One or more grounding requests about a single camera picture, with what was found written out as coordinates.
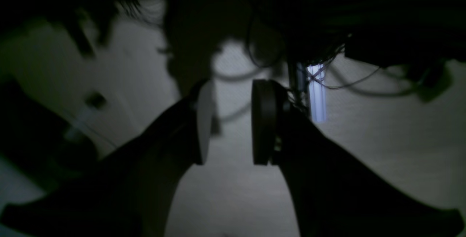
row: floor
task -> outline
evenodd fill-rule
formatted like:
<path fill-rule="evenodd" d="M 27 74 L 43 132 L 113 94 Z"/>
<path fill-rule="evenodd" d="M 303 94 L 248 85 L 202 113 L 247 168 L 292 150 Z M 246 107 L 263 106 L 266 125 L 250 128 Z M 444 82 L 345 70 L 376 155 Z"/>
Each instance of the floor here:
<path fill-rule="evenodd" d="M 102 93 L 109 107 L 89 120 L 92 130 L 84 130 L 102 158 L 180 97 L 167 69 L 169 55 L 160 52 L 167 42 L 159 29 L 121 18 L 110 46 L 95 46 L 96 58 L 88 60 L 62 28 L 33 24 L 27 33 L 2 40 L 0 73 L 13 75 L 29 96 L 68 121 L 83 107 L 86 94 Z M 93 25 L 84 27 L 94 38 Z M 208 162 L 192 167 L 180 182 L 167 237 L 298 236 L 283 176 L 277 167 L 254 166 L 251 149 L 251 81 L 275 78 L 287 84 L 286 67 L 258 71 L 243 46 L 226 39 L 210 60 L 220 127 L 211 138 Z M 340 56 L 326 82 L 338 85 L 340 76 L 354 81 L 373 70 Z M 252 71 L 256 74 L 250 78 L 225 78 Z M 380 71 L 354 89 L 327 91 L 328 119 L 317 126 L 401 191 L 434 207 L 459 209 L 466 217 L 466 65 L 449 62 L 453 84 L 429 102 L 421 91 L 395 96 L 411 89 L 393 76 L 398 71 Z M 2 184 L 10 179 L 5 174 L 0 174 Z M 43 194 L 26 186 L 15 189 L 0 191 L 2 204 Z M 11 199 L 18 193 L 29 197 Z"/>

